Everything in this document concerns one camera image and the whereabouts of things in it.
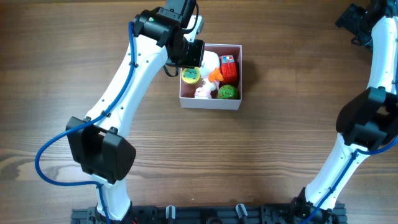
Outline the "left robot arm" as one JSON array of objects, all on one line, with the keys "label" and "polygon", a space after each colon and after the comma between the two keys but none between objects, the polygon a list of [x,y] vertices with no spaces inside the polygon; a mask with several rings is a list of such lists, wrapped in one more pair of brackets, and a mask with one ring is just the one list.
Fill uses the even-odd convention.
[{"label": "left robot arm", "polygon": [[127,141],[136,112],[152,79],[167,67],[199,67],[204,42],[196,1],[168,0],[144,10],[128,25],[126,54],[106,91],[83,119],[67,123],[73,160],[95,183],[98,203],[74,210],[72,223],[136,223],[126,176],[136,158]]}]

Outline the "red toy car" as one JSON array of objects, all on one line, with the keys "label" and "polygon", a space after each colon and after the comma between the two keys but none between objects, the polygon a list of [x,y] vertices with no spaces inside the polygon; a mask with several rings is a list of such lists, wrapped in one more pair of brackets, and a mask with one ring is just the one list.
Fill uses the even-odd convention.
[{"label": "red toy car", "polygon": [[232,55],[220,56],[220,69],[224,84],[234,85],[238,81],[237,66]]}]

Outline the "wooden rattle drum toy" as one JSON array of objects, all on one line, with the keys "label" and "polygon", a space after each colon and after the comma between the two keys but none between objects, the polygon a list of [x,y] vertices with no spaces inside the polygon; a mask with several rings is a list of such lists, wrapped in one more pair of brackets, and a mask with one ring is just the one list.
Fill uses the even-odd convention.
[{"label": "wooden rattle drum toy", "polygon": [[195,84],[201,78],[199,68],[184,68],[182,70],[181,78],[183,82],[189,85]]}]

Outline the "green patterned ball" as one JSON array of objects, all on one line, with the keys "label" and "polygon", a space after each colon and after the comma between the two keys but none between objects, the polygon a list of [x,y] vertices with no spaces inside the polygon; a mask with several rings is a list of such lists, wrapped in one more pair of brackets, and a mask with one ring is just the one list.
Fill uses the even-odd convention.
[{"label": "green patterned ball", "polygon": [[232,85],[223,85],[217,93],[217,98],[222,100],[237,100],[238,97],[238,90]]}]

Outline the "pink hat doll figure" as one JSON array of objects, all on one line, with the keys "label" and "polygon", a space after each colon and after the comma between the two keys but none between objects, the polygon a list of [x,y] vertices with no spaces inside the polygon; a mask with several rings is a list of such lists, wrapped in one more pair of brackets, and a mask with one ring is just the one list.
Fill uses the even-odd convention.
[{"label": "pink hat doll figure", "polygon": [[216,82],[211,82],[205,78],[202,80],[202,87],[195,90],[194,98],[198,99],[212,99],[211,92],[217,89]]}]

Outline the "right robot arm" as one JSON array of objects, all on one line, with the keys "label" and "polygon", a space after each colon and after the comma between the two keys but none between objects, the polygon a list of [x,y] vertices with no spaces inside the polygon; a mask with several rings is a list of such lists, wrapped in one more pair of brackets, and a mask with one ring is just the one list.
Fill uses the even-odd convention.
[{"label": "right robot arm", "polygon": [[351,4],[336,26],[373,53],[366,89],[340,111],[335,145],[318,175],[283,213],[289,223],[339,223],[338,195],[359,165],[397,144],[397,1]]}]

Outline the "white plush duck toy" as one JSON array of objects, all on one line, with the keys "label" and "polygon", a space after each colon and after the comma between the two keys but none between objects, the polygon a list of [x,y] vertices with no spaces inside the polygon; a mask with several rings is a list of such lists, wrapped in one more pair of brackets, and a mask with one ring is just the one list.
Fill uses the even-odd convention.
[{"label": "white plush duck toy", "polygon": [[208,78],[210,82],[222,82],[224,80],[220,69],[219,56],[214,52],[204,51],[199,71],[200,76]]}]

